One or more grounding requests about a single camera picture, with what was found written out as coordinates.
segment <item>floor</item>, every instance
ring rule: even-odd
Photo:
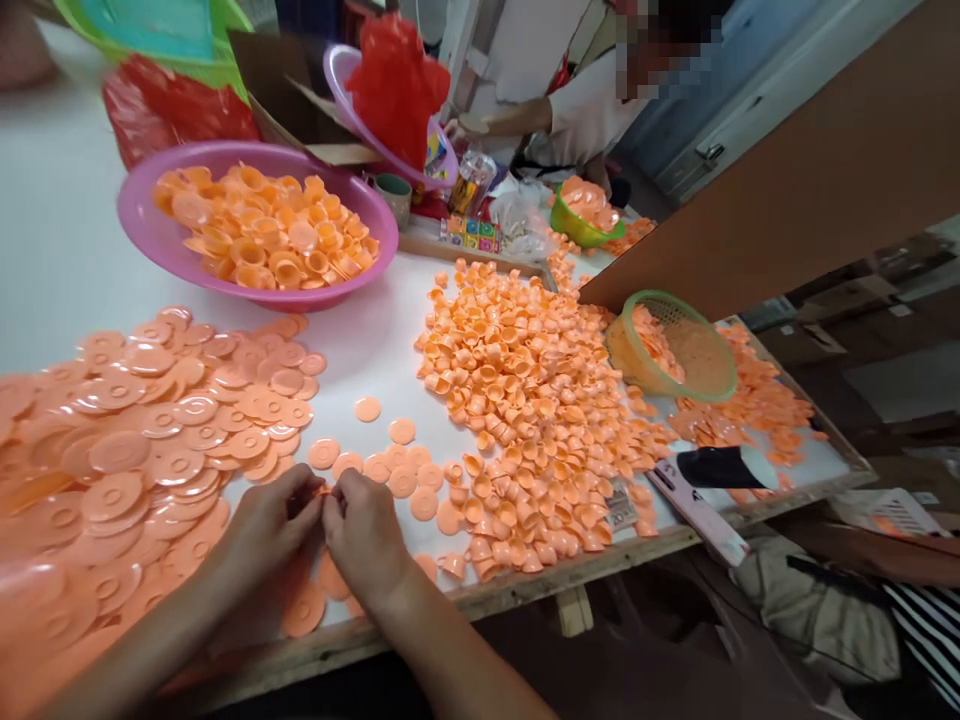
[[[665,616],[643,609],[649,629],[639,633],[611,621],[590,586],[596,626],[563,638],[536,605],[477,623],[481,634],[565,719],[815,720],[852,717],[815,710],[762,678],[732,665],[712,625],[700,625],[679,644]],[[216,720],[248,718],[430,717],[425,699],[392,653],[225,708]]]

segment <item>small orange plastic part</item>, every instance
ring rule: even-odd
[[[353,409],[360,422],[373,422],[380,417],[380,401],[373,397],[360,398]]]
[[[417,429],[412,420],[397,418],[390,423],[390,439],[400,445],[409,445],[417,437]]]

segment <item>red plastic bag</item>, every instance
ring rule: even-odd
[[[347,81],[363,124],[418,172],[427,162],[427,123],[450,91],[450,72],[423,52],[416,26],[399,13],[368,20],[363,59]]]
[[[260,139],[253,113],[232,88],[215,90],[142,55],[107,76],[103,102],[127,170],[174,145]]]

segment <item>brown cardboard panel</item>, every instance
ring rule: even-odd
[[[894,295],[897,288],[879,275],[867,275],[811,296],[797,311],[800,322],[822,322]]]
[[[807,365],[846,354],[840,345],[819,325],[787,323],[757,333],[757,339],[783,365]]]
[[[927,0],[580,291],[721,320],[960,211],[960,3]]]
[[[871,488],[902,487],[911,493],[928,493],[932,497],[923,503],[928,511],[960,513],[960,480],[939,460],[894,455],[871,457],[870,464],[879,476]]]
[[[288,78],[312,87],[308,56],[315,54],[295,35],[230,32],[240,77],[251,97],[254,118],[270,142],[304,148],[353,144],[357,138],[321,112]]]
[[[927,295],[912,304],[946,337],[960,340],[960,285]]]

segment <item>yellow-green basket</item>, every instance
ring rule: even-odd
[[[573,210],[567,207],[567,204],[560,197],[560,189],[557,188],[557,196],[553,203],[553,210],[550,211],[550,227],[556,232],[566,233],[567,237],[573,240],[577,245],[583,248],[595,248],[603,245],[607,240],[618,240],[623,237],[627,231],[627,226],[623,220],[617,223],[617,226],[611,233],[605,233],[588,225]]]
[[[141,52],[137,48],[118,45],[104,35],[87,17],[81,0],[53,0],[63,19],[70,23],[76,32],[89,41],[104,56],[112,62],[122,62],[127,55]],[[220,88],[230,85],[244,102],[247,101],[247,91],[243,88],[240,71],[237,69],[230,41],[227,39],[227,29],[245,30],[253,32],[253,26],[247,16],[234,0],[210,0],[210,24],[213,31],[214,60],[198,60],[196,58],[181,58],[169,55],[156,55],[141,52],[158,65],[169,68],[199,80],[210,87]]]
[[[678,383],[660,369],[633,327],[633,308],[644,305],[663,328],[670,350],[683,367]],[[624,382],[650,395],[688,397],[700,402],[729,400],[737,389],[737,366],[720,333],[682,300],[659,290],[642,290],[627,298],[623,312],[607,328],[610,364]]]

